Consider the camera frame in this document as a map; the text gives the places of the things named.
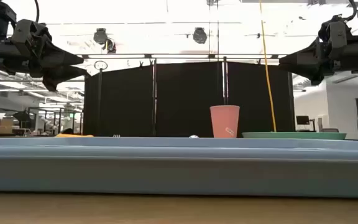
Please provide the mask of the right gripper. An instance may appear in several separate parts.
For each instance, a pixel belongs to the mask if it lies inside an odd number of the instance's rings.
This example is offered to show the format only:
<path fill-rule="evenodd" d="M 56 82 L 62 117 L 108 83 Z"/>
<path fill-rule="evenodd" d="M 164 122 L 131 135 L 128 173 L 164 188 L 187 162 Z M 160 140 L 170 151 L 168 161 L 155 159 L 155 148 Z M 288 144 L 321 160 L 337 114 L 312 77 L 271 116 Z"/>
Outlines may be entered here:
<path fill-rule="evenodd" d="M 319 85 L 324 79 L 323 72 L 358 72 L 358 35 L 348 26 L 354 17 L 354 14 L 334 15 L 321 24 L 319 44 L 311 44 L 279 59 L 279 69 L 292 73 L 293 85 Z"/>

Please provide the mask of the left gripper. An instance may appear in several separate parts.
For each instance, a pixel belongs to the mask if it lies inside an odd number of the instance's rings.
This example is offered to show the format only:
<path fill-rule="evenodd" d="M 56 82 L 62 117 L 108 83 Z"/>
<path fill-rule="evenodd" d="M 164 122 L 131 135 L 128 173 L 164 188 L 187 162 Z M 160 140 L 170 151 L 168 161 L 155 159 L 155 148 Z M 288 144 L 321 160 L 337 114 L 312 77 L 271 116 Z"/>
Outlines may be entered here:
<path fill-rule="evenodd" d="M 45 24 L 27 19 L 18 21 L 12 36 L 0 42 L 0 70 L 13 75 L 16 72 L 40 72 L 42 67 L 56 67 L 43 70 L 43 84 L 48 91 L 56 91 L 62 82 L 89 76 L 85 69 L 69 66 L 83 63 L 83 58 L 53 45 L 51 41 L 52 36 Z"/>

